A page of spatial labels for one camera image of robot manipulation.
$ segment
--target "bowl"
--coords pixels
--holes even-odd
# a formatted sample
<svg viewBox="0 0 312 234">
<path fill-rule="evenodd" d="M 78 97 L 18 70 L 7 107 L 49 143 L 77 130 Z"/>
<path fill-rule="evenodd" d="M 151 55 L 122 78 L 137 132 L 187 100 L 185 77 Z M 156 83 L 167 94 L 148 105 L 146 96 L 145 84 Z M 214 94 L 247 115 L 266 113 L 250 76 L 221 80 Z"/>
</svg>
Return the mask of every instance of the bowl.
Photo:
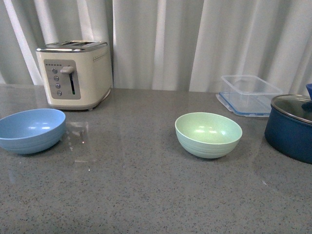
<svg viewBox="0 0 312 234">
<path fill-rule="evenodd" d="M 186 151 L 203 158 L 227 155 L 236 147 L 243 134 L 233 120 L 204 112 L 180 116 L 175 121 L 175 132 Z"/>
<path fill-rule="evenodd" d="M 33 154 L 55 145 L 65 133 L 66 116 L 55 109 L 19 112 L 0 120 L 0 147 Z"/>
</svg>

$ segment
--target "cream toaster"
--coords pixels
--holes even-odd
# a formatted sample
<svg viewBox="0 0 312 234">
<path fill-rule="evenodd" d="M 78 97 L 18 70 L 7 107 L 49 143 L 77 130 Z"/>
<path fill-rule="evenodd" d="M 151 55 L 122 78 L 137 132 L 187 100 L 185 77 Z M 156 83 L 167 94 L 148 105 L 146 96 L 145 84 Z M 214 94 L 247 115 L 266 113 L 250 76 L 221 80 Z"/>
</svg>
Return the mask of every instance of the cream toaster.
<svg viewBox="0 0 312 234">
<path fill-rule="evenodd" d="M 56 42 L 37 48 L 36 54 L 51 107 L 92 110 L 109 95 L 113 76 L 106 42 Z"/>
</svg>

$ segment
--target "container lid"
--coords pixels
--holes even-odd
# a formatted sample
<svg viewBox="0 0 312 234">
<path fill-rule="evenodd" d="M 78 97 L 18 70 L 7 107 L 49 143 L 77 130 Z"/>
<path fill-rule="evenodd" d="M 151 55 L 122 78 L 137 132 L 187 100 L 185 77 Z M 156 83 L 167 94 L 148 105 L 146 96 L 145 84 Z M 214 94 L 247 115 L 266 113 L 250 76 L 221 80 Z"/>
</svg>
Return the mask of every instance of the container lid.
<svg viewBox="0 0 312 234">
<path fill-rule="evenodd" d="M 271 105 L 291 118 L 312 124 L 312 101 L 307 96 L 280 95 L 272 99 Z"/>
</svg>

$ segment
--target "blue bowl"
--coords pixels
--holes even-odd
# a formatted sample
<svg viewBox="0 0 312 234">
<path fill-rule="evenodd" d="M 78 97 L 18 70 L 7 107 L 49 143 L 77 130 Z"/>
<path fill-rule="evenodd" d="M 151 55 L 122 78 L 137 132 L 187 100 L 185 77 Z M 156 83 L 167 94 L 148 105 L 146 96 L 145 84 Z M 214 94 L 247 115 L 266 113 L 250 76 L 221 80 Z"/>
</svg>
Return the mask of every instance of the blue bowl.
<svg viewBox="0 0 312 234">
<path fill-rule="evenodd" d="M 0 147 L 33 154 L 55 145 L 65 133 L 66 115 L 56 109 L 34 109 L 0 120 Z"/>
</svg>

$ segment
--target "blue pot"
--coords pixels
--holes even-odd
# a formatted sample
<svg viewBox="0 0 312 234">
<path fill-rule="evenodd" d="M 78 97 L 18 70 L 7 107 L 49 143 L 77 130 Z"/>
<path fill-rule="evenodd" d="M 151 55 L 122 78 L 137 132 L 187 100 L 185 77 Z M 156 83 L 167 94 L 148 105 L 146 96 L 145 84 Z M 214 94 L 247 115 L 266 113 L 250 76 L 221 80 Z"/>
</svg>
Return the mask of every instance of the blue pot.
<svg viewBox="0 0 312 234">
<path fill-rule="evenodd" d="M 312 101 L 301 95 L 272 99 L 267 142 L 281 153 L 312 164 Z"/>
</svg>

